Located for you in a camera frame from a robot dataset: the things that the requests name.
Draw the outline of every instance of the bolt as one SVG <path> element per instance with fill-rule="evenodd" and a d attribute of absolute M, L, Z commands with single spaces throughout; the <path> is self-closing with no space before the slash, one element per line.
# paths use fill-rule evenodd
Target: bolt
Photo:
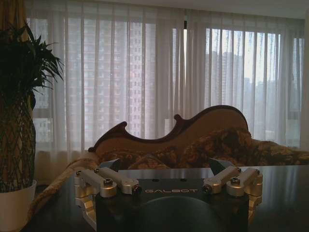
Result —
<path fill-rule="evenodd" d="M 103 181 L 103 184 L 104 185 L 106 185 L 106 186 L 111 186 L 112 185 L 112 179 L 110 179 L 110 178 L 106 178 L 106 179 L 104 179 L 104 181 Z"/>
<path fill-rule="evenodd" d="M 140 195 L 140 194 L 141 194 L 141 191 L 142 191 L 141 186 L 135 185 L 135 186 L 133 187 L 133 189 L 132 189 L 132 195 L 133 195 L 133 196 Z"/>
<path fill-rule="evenodd" d="M 238 177 L 232 177 L 231 178 L 231 184 L 239 185 L 240 184 L 240 179 Z"/>
<path fill-rule="evenodd" d="M 211 194 L 212 193 L 212 188 L 210 185 L 204 185 L 202 187 L 202 190 L 206 193 L 206 194 Z"/>

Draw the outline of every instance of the dark table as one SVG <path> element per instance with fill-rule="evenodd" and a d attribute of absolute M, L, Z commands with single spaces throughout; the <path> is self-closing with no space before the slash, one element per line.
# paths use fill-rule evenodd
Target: dark table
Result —
<path fill-rule="evenodd" d="M 309 165 L 256 167 L 263 174 L 263 202 L 257 207 L 250 232 L 309 231 Z M 123 170 L 127 177 L 206 178 L 209 168 L 169 170 Z M 73 178 L 33 217 L 23 232 L 94 232 L 75 205 Z"/>

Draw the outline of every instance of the silver metal clamp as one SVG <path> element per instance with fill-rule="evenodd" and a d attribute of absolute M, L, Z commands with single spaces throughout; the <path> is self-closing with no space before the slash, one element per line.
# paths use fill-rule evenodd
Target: silver metal clamp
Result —
<path fill-rule="evenodd" d="M 136 195 L 141 187 L 136 179 L 130 179 L 109 168 L 97 168 L 94 171 L 85 169 L 74 175 L 75 204 L 81 207 L 83 218 L 97 230 L 95 195 L 103 198 L 117 194 L 117 186 L 124 194 Z"/>
<path fill-rule="evenodd" d="M 230 178 L 237 175 L 239 175 L 239 169 L 237 167 L 229 166 L 214 177 L 204 179 L 202 189 L 207 194 L 219 193 L 221 192 L 222 186 L 225 185 Z"/>

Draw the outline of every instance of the sheer white curtain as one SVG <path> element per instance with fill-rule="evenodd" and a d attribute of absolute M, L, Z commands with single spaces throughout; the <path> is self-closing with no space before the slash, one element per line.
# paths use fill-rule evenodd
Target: sheer white curtain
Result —
<path fill-rule="evenodd" d="M 240 109 L 255 139 L 300 144 L 304 21 L 187 11 L 186 115 Z"/>
<path fill-rule="evenodd" d="M 172 127 L 183 111 L 184 10 L 66 0 L 26 8 L 65 65 L 64 82 L 36 94 L 37 178 L 53 179 L 122 121 L 141 138 Z"/>

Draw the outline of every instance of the patterned fabric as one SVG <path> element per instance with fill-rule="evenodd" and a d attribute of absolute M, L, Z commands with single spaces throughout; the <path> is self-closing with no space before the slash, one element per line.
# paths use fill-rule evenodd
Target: patterned fabric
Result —
<path fill-rule="evenodd" d="M 146 155 L 128 169 L 168 169 L 169 167 L 152 155 Z"/>
<path fill-rule="evenodd" d="M 141 165 L 141 160 L 143 157 L 148 156 L 155 158 L 160 163 L 158 165 L 164 164 L 168 168 L 175 167 L 177 163 L 177 155 L 176 155 L 176 147 L 167 147 L 163 150 L 158 150 L 154 152 L 144 152 L 144 151 L 135 151 L 135 150 L 129 150 L 129 149 L 114 149 L 112 151 L 105 152 L 101 155 L 99 158 L 99 162 L 109 161 L 113 159 L 120 159 L 120 169 L 125 170 L 129 167 L 137 167 L 137 165 Z"/>
<path fill-rule="evenodd" d="M 216 130 L 189 145 L 181 157 L 180 168 L 209 167 L 208 157 L 244 166 L 251 146 L 251 134 L 242 128 Z"/>
<path fill-rule="evenodd" d="M 309 152 L 297 151 L 270 141 L 253 141 L 248 166 L 309 164 Z"/>
<path fill-rule="evenodd" d="M 228 160 L 236 166 L 309 164 L 309 152 L 270 141 L 258 141 L 242 128 L 213 131 L 189 145 L 178 167 L 209 167 L 208 157 Z"/>

